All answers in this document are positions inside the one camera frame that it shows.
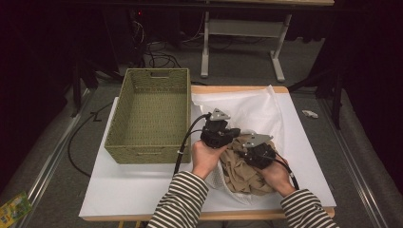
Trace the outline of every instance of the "green woven basket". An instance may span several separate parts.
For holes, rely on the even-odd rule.
[[[188,69],[128,69],[105,148],[117,163],[175,163],[190,126]],[[182,162],[190,162],[190,137]]]

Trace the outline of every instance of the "striped sleeve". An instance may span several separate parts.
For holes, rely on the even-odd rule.
[[[281,201],[289,227],[338,227],[309,190],[297,190]]]
[[[206,183],[198,176],[176,174],[147,227],[196,227],[207,192]]]

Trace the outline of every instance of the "person's right hand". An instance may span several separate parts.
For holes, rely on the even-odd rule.
[[[276,155],[276,159],[287,163],[280,156]],[[264,180],[272,186],[276,191],[278,191],[283,197],[287,197],[296,191],[296,189],[291,185],[290,177],[284,166],[273,161],[269,166],[264,169],[258,169],[254,167],[256,171],[262,174]]]

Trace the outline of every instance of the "black curtain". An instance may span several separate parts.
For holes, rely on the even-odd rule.
[[[311,71],[310,77],[319,80],[310,86],[327,97],[342,80],[374,150],[403,193],[403,4],[348,0],[343,8],[363,13],[337,17]],[[333,71],[316,77],[329,68]]]
[[[40,1],[0,2],[0,192],[63,109],[71,58]]]

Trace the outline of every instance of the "white desk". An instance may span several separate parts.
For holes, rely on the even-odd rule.
[[[192,86],[192,92],[261,89],[261,86]],[[284,157],[290,163],[299,186],[317,195],[332,216],[336,206],[332,193],[317,163],[314,151],[285,87],[274,87],[284,121]],[[116,101],[106,126],[109,128]],[[192,107],[192,116],[196,114]],[[85,220],[150,220],[160,198],[167,191],[175,164],[118,164],[104,149],[104,134],[80,212]],[[191,170],[182,164],[181,170]],[[258,204],[244,205],[223,191],[210,189],[201,219],[283,219],[279,194],[269,194]]]

